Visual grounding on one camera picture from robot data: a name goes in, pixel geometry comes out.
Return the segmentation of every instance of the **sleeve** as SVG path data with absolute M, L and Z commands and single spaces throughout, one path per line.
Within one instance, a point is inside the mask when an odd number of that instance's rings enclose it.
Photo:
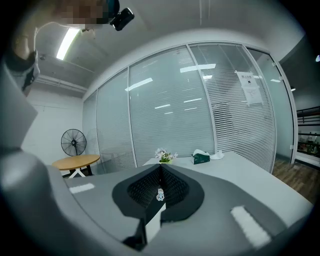
M 9 49 L 4 58 L 16 85 L 22 91 L 25 91 L 39 76 L 37 51 L 32 52 L 28 59 L 22 59 L 12 49 Z

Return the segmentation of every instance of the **round wooden table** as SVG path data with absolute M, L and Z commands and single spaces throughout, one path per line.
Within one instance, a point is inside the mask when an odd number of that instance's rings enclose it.
M 52 166 L 58 168 L 60 171 L 70 170 L 70 178 L 73 178 L 77 173 L 84 177 L 85 175 L 80 170 L 76 171 L 76 169 L 86 166 L 88 174 L 91 176 L 93 174 L 91 172 L 90 165 L 98 161 L 99 159 L 100 155 L 98 154 L 76 155 L 55 161 L 54 163 L 52 163 Z

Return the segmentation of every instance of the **white paper sign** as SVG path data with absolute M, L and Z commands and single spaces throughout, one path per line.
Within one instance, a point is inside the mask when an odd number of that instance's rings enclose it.
M 254 75 L 250 72 L 235 72 L 238 75 L 238 78 L 241 83 L 241 87 L 244 91 L 244 95 L 246 98 L 247 104 L 250 106 L 250 104 L 255 103 L 262 103 L 264 104 L 259 86 L 257 85 L 257 82 L 254 78 Z

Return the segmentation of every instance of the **black fan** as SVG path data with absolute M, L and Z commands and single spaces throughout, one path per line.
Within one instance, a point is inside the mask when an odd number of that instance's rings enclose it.
M 86 137 L 77 129 L 67 130 L 61 137 L 61 147 L 71 157 L 81 155 L 86 146 Z

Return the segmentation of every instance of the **white table leg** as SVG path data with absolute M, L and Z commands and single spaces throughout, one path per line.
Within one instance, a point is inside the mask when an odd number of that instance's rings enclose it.
M 72 179 L 72 178 L 73 178 L 74 176 L 76 176 L 77 174 L 79 174 L 81 177 L 86 177 L 86 176 L 80 171 L 80 169 L 78 168 L 78 169 L 75 169 L 75 172 L 70 175 L 69 179 Z

